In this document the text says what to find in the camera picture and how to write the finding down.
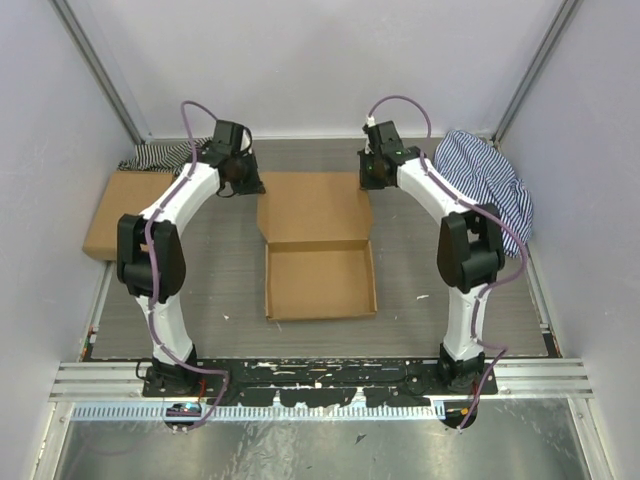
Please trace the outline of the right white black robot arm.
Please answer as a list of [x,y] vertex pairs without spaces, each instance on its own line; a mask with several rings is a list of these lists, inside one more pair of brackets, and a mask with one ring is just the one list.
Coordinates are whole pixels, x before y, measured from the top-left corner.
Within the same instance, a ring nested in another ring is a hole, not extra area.
[[392,121],[368,116],[359,155],[362,190],[396,187],[413,197],[439,224],[436,266],[449,287],[447,331],[436,371],[442,387],[462,394],[483,374],[485,353],[478,343],[486,300],[484,289],[497,280],[505,254],[496,207],[479,204],[437,172],[417,147],[407,147]]

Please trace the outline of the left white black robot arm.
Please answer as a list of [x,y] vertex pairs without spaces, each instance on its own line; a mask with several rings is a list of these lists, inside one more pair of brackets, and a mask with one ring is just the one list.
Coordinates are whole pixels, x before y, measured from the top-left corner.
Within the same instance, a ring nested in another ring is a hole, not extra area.
[[181,234],[200,207],[225,187],[233,196],[266,192],[250,129],[218,120],[213,137],[192,147],[171,186],[149,207],[123,215],[117,224],[117,278],[145,315],[153,343],[145,381],[181,397],[195,394],[211,374],[197,365],[183,318],[180,291],[186,261]]

